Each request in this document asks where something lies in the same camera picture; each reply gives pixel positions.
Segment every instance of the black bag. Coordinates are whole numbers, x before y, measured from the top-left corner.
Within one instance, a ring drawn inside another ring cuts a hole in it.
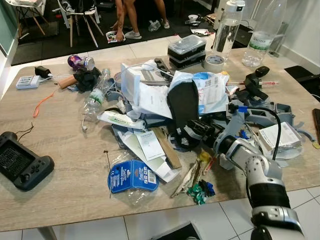
[[[69,0],[69,2],[76,13],[84,13],[95,9],[97,6],[96,0]]]

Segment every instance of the orange cord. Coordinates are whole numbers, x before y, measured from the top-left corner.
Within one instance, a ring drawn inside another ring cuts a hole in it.
[[[54,93],[58,90],[54,90],[49,96],[47,96],[46,98],[42,99],[38,104],[37,106],[35,107],[34,109],[34,112],[33,112],[33,117],[36,118],[39,114],[39,107],[40,107],[40,104],[42,104],[44,101],[46,101],[47,99],[49,98],[52,98],[54,96]]]

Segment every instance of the white chair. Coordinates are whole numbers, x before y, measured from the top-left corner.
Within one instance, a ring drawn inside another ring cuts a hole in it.
[[[92,22],[94,23],[96,28],[99,30],[99,32],[103,36],[104,33],[101,31],[100,27],[98,26],[98,24],[100,22],[99,22],[99,16],[98,16],[97,8],[95,7],[93,10],[86,11],[84,13],[82,13],[82,12],[81,13],[80,12],[69,12],[69,11],[66,11],[64,9],[64,7],[61,5],[60,0],[57,0],[57,1],[58,1],[60,10],[61,10],[61,14],[62,14],[63,19],[64,19],[64,23],[65,23],[65,25],[66,25],[66,27],[68,29],[70,28],[70,47],[71,48],[73,47],[73,23],[74,23],[74,18],[75,18],[76,30],[77,30],[78,35],[80,36],[80,29],[79,29],[79,25],[78,25],[78,16],[83,16],[84,21],[85,21],[85,23],[86,23],[86,25],[88,27],[88,30],[90,32],[90,35],[92,37],[92,40],[93,40],[95,46],[98,48],[97,41],[95,39],[95,36],[94,36],[93,32],[91,31],[91,28],[90,28],[90,25],[89,25],[89,22],[88,22],[88,19],[87,19],[87,16],[89,16],[89,18],[92,20]]]
[[[25,24],[28,26],[26,21],[26,15],[30,11],[32,13],[32,18],[35,21],[36,25],[40,29],[43,35],[46,35],[43,29],[41,28],[39,22],[36,19],[35,13],[38,14],[47,24],[48,21],[41,15],[37,8],[41,7],[43,0],[5,0],[6,3],[15,8],[16,20],[18,24],[19,38],[22,37],[23,28],[21,27],[20,19],[22,18]]]

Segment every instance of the robotic arm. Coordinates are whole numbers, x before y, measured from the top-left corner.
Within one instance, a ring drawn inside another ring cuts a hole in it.
[[[224,160],[220,159],[221,166],[236,166],[245,173],[251,221],[256,226],[251,240],[304,240],[297,213],[290,207],[280,166],[243,139],[233,137],[244,123],[243,113],[235,111],[226,128],[197,120],[188,121],[186,127],[192,136],[201,136],[206,145],[213,146],[217,154],[225,155]]]

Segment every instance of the sneaker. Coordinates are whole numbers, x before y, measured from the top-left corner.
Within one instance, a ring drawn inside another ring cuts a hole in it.
[[[168,20],[166,22],[164,22],[164,20],[162,19],[161,24],[163,25],[163,27],[165,29],[169,29],[170,28],[170,24],[169,24]]]
[[[129,31],[127,32],[124,37],[126,39],[142,39],[142,36],[140,35],[139,32],[134,32],[134,31]]]

